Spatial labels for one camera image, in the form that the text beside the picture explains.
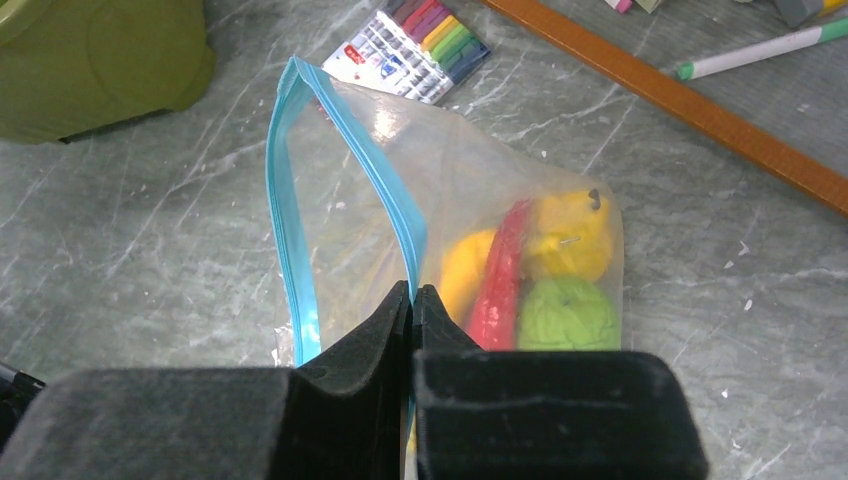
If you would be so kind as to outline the green lime toy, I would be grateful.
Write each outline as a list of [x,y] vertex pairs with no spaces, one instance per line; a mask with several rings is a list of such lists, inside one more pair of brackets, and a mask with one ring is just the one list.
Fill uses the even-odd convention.
[[608,296],[574,276],[544,278],[521,301],[519,350],[618,350],[622,327]]

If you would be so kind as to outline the clear zip bag blue zipper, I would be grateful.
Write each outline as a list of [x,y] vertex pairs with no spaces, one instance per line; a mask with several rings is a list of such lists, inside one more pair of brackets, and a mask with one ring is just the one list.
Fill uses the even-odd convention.
[[590,283],[608,296],[621,320],[622,215],[610,189],[526,160],[439,108],[339,82],[292,58],[272,112],[266,180],[297,368],[362,324],[396,283],[408,286],[412,319],[403,473],[406,461],[416,463],[417,448],[413,304],[423,286],[438,293],[442,257],[459,240],[497,230],[517,201],[532,201],[514,348],[484,350],[469,336],[475,301],[462,325],[448,316],[486,352],[566,351],[517,348],[521,301],[544,279],[528,274],[524,248],[535,200],[597,188],[611,203],[613,256],[603,276]]

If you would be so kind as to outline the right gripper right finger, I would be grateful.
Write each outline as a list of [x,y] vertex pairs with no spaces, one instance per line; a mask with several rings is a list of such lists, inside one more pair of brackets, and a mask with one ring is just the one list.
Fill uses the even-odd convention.
[[705,479],[683,389],[638,351],[486,352],[433,286],[413,304],[421,479]]

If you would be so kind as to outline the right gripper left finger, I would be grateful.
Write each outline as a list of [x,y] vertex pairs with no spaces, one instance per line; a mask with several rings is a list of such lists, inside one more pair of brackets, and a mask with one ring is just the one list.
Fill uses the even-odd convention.
[[412,319],[396,283],[298,368],[106,369],[47,385],[1,450],[5,479],[398,479]]

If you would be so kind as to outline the red chili toy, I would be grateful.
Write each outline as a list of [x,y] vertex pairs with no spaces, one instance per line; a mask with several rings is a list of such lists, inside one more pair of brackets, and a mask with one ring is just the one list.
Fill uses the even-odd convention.
[[467,328],[484,350],[515,346],[515,328],[522,281],[522,252],[532,201],[517,201],[495,232],[479,294]]

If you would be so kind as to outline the yellow banana toy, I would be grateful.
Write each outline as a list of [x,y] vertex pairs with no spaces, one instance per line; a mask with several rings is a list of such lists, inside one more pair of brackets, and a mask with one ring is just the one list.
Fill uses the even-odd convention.
[[462,325],[479,292],[496,230],[469,234],[442,257],[437,290],[450,318]]

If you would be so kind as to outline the yellow pear toy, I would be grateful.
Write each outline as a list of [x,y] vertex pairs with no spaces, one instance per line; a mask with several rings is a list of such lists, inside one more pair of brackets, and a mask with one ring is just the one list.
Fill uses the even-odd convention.
[[610,215],[610,200],[597,188],[535,200],[524,248],[528,274],[599,280],[613,256]]

